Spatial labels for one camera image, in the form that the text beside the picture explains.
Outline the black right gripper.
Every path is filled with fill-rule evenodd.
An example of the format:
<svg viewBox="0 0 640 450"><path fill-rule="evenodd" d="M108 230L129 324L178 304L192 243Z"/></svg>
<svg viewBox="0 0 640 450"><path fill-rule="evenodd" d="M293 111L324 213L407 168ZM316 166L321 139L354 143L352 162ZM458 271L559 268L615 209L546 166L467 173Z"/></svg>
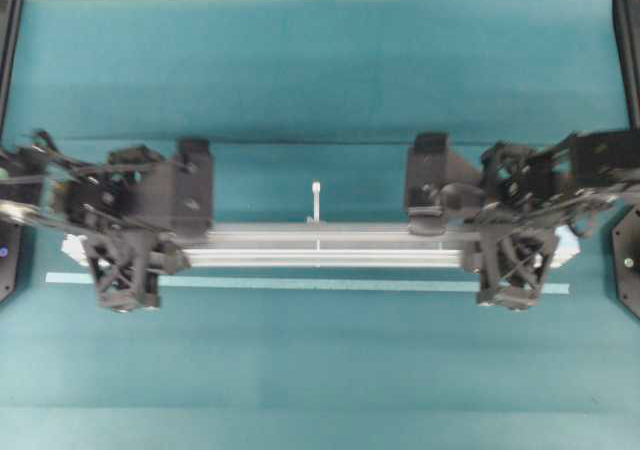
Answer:
<svg viewBox="0 0 640 450"><path fill-rule="evenodd" d="M554 225L549 210L555 147L536 148L498 142L481 156L485 203L478 225ZM440 191L448 184L478 187L480 170L456 153L442 132L419 134L408 149L404 206L409 217L440 217ZM460 252L459 265L470 273L484 268L482 233L449 230L448 243Z"/></svg>

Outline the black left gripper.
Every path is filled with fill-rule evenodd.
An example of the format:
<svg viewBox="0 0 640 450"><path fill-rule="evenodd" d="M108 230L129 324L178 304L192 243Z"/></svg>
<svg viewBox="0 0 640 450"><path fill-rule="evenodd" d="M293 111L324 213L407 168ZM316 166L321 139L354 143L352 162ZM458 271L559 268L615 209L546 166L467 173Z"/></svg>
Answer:
<svg viewBox="0 0 640 450"><path fill-rule="evenodd" d="M214 156L206 139L177 143L174 157L145 145L111 151L103 162L59 156L69 178L59 204L67 220L90 226L153 230L209 230L213 224ZM159 242L149 254L149 276L190 269L184 250Z"/></svg>

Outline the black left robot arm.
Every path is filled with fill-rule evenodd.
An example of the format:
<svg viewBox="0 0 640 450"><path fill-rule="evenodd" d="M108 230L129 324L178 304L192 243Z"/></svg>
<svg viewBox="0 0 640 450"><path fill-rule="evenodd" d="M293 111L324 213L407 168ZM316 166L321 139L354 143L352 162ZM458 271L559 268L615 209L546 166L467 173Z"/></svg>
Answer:
<svg viewBox="0 0 640 450"><path fill-rule="evenodd" d="M187 267L179 239L213 226L214 156L207 140L180 139L173 155L145 146L103 162L66 155L45 131L1 153L1 216L80 236L99 288L133 288Z"/></svg>

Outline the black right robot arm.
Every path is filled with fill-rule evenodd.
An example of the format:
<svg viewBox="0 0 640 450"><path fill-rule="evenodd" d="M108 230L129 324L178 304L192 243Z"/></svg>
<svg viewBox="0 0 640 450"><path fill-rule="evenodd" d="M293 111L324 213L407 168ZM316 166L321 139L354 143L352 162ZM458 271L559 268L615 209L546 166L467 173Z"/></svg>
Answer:
<svg viewBox="0 0 640 450"><path fill-rule="evenodd" d="M415 234L440 235L459 221L481 236L487 268L530 270L549 261L555 232L639 199L639 133L573 133L547 148L499 141L474 166L448 134L418 135L407 152L404 206Z"/></svg>

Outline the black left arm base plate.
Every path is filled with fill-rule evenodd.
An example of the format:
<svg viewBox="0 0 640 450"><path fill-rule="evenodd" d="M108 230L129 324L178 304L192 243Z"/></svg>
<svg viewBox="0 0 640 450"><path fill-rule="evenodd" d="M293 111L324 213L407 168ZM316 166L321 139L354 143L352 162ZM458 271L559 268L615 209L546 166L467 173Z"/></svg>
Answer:
<svg viewBox="0 0 640 450"><path fill-rule="evenodd" d="M0 302L15 291L23 228L16 223L2 221L0 231Z"/></svg>

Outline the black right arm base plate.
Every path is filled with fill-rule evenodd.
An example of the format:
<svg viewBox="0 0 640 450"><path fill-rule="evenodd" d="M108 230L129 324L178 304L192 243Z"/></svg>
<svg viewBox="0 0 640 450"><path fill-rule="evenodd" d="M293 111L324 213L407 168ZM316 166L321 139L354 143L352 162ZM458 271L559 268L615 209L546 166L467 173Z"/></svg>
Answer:
<svg viewBox="0 0 640 450"><path fill-rule="evenodd" d="M630 209L611 231L617 297L636 318L640 316L639 231L638 207Z"/></svg>

